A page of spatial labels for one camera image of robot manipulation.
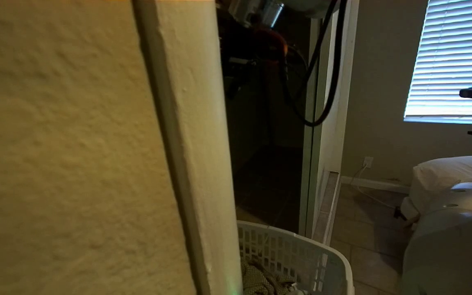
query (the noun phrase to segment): bed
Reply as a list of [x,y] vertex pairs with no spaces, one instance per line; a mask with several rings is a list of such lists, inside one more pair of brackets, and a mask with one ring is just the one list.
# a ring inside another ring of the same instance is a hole
[[407,219],[427,210],[431,201],[453,185],[472,182],[472,156],[432,159],[413,168],[409,196],[400,209]]

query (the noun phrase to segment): white laundry basket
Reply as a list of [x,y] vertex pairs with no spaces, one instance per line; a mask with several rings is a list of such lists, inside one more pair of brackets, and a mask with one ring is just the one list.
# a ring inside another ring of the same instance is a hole
[[337,250],[272,226],[238,221],[240,255],[291,277],[311,295],[354,295],[352,271]]

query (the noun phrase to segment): beige wall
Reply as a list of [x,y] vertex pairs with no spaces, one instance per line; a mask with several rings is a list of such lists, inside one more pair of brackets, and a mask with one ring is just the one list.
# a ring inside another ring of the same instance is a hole
[[0,0],[0,294],[193,294],[126,1]]
[[472,155],[471,125],[403,122],[426,7],[426,0],[360,2],[343,175],[371,156],[362,178],[409,185],[418,163]]

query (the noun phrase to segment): window blinds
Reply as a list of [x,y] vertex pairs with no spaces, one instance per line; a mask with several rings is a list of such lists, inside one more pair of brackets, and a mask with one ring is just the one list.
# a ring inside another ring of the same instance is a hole
[[429,0],[404,121],[472,123],[472,0]]

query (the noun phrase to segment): clothes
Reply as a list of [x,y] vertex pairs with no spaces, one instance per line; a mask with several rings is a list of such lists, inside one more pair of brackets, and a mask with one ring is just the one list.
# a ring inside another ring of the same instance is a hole
[[241,259],[243,295],[291,295],[294,280],[267,271],[259,261]]

